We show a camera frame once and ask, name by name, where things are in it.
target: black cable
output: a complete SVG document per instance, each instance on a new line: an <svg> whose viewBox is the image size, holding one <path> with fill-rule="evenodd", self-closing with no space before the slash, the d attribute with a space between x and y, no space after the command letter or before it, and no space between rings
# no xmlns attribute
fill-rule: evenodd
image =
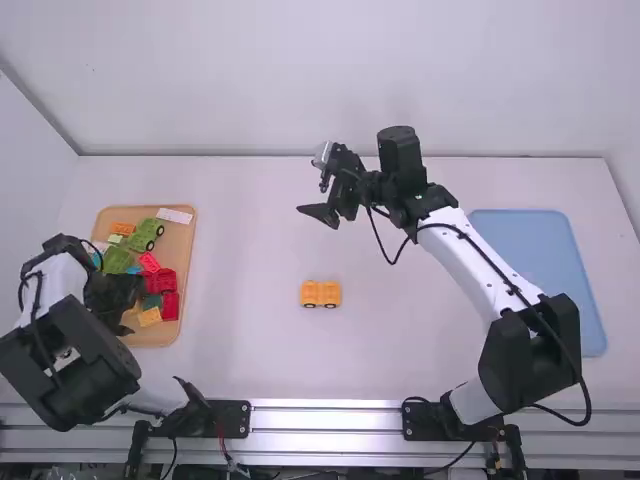
<svg viewBox="0 0 640 480"><path fill-rule="evenodd" d="M98 250L96 246L86 238L81 238L80 243L86 243L93 249L94 252L98 254L98 258L100 259L100 271L104 271L104 258L102 258L102 253L100 252L100 250Z"/></svg>
<svg viewBox="0 0 640 480"><path fill-rule="evenodd" d="M391 217L387 212L385 212L384 210L380 210L375 205L371 205L371 210L376 212L378 215L382 215L384 218L390 218Z"/></svg>
<svg viewBox="0 0 640 480"><path fill-rule="evenodd" d="M169 470L167 470L167 473L165 473L160 480L167 479L169 473L171 473L171 469L175 467L176 460L178 458L178 442L176 442L175 438L172 438L171 441L173 442L173 458L171 459L171 463L169 464Z"/></svg>
<svg viewBox="0 0 640 480"><path fill-rule="evenodd" d="M371 220L371 225L373 227L373 233L376 236L376 240L378 241L378 245L380 246L380 250L382 251L382 255L384 256L385 260L387 260L387 262L390 265L395 265L398 262L398 259L400 258L400 255L402 254L402 251L404 250L404 247L407 245L409 240L411 240L411 238L407 236L407 238L405 238L404 241L402 242L402 244L400 245L400 248L398 249L398 253L396 254L396 256L393 259L393 261L389 260L389 257L387 256L387 252L384 250L384 247L382 246L382 242L380 241L380 236L378 235L378 231L377 231L377 229L375 227L375 222L373 221L373 216L371 215L371 209L369 207L367 207L367 214L369 215L369 219ZM511 291L516 295L516 297L518 297L518 299L525 305L525 307L527 309L530 309L534 313L538 323L540 323L540 325L544 329L545 333L547 335L549 335L553 339L553 341L558 345L558 348L560 348L560 351L562 352L562 354L566 358L567 362L569 363L569 366L573 370L574 375L576 377L578 377L578 384L580 385L580 389L582 390L582 395L584 396L584 403L585 403L585 415L584 415L584 418L582 420L572 420L572 419L562 415L561 413L559 413L559 412L557 412L557 411L555 411L555 410L553 410L553 409L551 409L549 407L545 407L544 405L540 405L538 403L534 403L531 406L534 407L534 408L538 408L538 409L540 409L540 410L542 410L544 412L547 412L547 413L553 415L554 417L559 418L563 422L568 423L569 425L573 425L574 427L583 427L586 424L588 424L589 421L591 420L591 416L592 416L592 413L593 413L593 407L592 407L592 404L591 404L591 395L589 394L589 389L587 388L587 384L584 381L584 377L582 376L582 373L578 370L578 367L575 364L575 362L573 361L573 358L571 358L571 354L569 353L569 350L567 349L567 346L560 339L560 337L558 337L558 334L553 330L553 328L551 328L549 323L533 307L533 305L531 305L531 303L522 294L520 289L500 269L500 267L498 267L493 262L493 260L491 260L491 258L489 258L489 256L484 252L484 250L482 250L480 248L480 246L478 246L478 244L476 242L474 242L471 239L471 237L469 237L469 235L464 233L462 230L460 230L455 225L449 225L447 223L429 223L429 224L426 224L426 225L421 225L420 227L418 227L416 229L415 233L417 235L417 233L419 231L426 230L428 228L446 228L448 230L452 230L453 232L457 233L459 239L466 240L467 243L469 243L469 245L471 245L471 247L485 260L485 262L487 262L489 264L489 266L493 269L493 271L496 272L496 274L511 289Z"/></svg>
<svg viewBox="0 0 640 480"><path fill-rule="evenodd" d="M47 349L44 346L44 342L42 340L42 336L40 335L40 329L38 327L38 322L36 318L36 313L40 308L40 296L42 294L42 282L43 282L42 277L43 276L44 274L40 270L38 270L37 272L32 272L29 275L26 275L25 277L22 278L22 280L20 280L20 289L18 291L20 293L20 296L22 297L22 287L24 285L27 285L28 287L29 286L28 281L34 277L36 278L36 293L33 299L33 305L31 306L31 329L33 330L33 337L35 338L35 341L36 341L36 347L40 352L40 356L43 358L43 360L47 364L47 367L51 372L51 377L53 378L53 381L58 386L58 388L62 388L62 381L60 380L60 375L58 375L58 371L53 366L51 357L49 356L49 353L47 352Z"/></svg>
<svg viewBox="0 0 640 480"><path fill-rule="evenodd" d="M438 472L442 472L443 470L447 470L451 467L453 467L456 463L458 463L460 460L462 460L462 458L469 453L469 450L471 450L473 448L473 446L476 444L476 442L471 442L469 443L469 445L467 446L467 448L465 448L460 455L458 455L456 458L454 458L453 460L451 460L449 463L447 463L446 465L443 465L442 467L438 467L438 468L433 468L431 470L425 470L423 475L433 475L434 473L438 473Z"/></svg>

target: white wall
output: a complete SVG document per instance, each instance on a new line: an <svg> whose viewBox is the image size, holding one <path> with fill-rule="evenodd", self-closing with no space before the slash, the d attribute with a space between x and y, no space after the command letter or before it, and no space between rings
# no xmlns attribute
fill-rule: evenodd
<svg viewBox="0 0 640 480"><path fill-rule="evenodd" d="M604 155L636 230L639 45L634 0L0 0L0 57L86 153L372 153L409 123L431 154Z"/></svg>
<svg viewBox="0 0 640 480"><path fill-rule="evenodd" d="M0 71L0 325L19 309L20 267L57 232L77 155Z"/></svg>

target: blue mat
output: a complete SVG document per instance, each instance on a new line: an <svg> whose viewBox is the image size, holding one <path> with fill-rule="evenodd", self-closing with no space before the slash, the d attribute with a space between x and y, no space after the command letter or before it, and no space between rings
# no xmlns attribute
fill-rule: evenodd
<svg viewBox="0 0 640 480"><path fill-rule="evenodd" d="M576 302L582 356L602 355L607 337L567 217L555 210L475 210L469 219L524 278L546 295L566 293Z"/></svg>

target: green toy block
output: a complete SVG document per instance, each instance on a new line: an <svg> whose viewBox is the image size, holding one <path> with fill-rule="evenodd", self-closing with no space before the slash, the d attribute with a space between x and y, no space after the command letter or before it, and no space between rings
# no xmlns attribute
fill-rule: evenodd
<svg viewBox="0 0 640 480"><path fill-rule="evenodd" d="M125 273L133 265L133 257L125 249L111 245L104 252L104 273Z"/></svg>

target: tabletop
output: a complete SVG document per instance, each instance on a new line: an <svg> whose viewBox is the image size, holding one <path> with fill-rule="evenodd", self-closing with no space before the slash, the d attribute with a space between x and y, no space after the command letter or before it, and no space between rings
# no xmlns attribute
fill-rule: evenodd
<svg viewBox="0 0 640 480"><path fill-rule="evenodd" d="M376 159L364 160L377 167ZM575 465L576 459L583 468L640 465L633 453L640 447L640 385L628 372L640 360L632 301L640 286L640 246L605 161L424 162L429 181L446 186L467 212L554 209L571 223L608 337L602 357L583 361L596 416L578 431L537 412L519 414L525 454L548 467ZM297 213L297 205L323 200L318 174L305 158L85 157L58 224L67 234L87 236L107 205L188 203L197 210L181 333L169 347L134 349L143 370L141 404L171 408L182 401L172 375L209 397L253 399L258 423L233 448L263 464L284 463L283 452L293 464L308 463L310 456L315 464L353 464L362 455L376 464L402 464L406 455L416 466L445 463L448 453L462 448L407 444L396 425L397 408L408 395L439 398L471 377L483 324L447 272L419 247L408 246L398 265L388 266L364 212L338 231ZM382 240L395 251L403 233L380 220ZM307 279L339 281L343 305L302 309L298 290ZM43 429L32 447L25 435L33 435L39 421L9 387L0 388L0 415L16 427L31 426L5 432L13 456L3 453L0 460L24 458L30 448L42 454L45 444L53 448L61 434ZM576 416L583 405L577 388L545 403ZM126 456L133 420L113 421L113 430L64 434L68 448L58 444L47 455L69 461ZM564 440L567 434L573 443ZM210 463L216 455L212 442L180 443L179 458ZM474 452L469 465L480 464L482 449ZM170 453L169 443L152 442L153 458L169 460Z"/></svg>

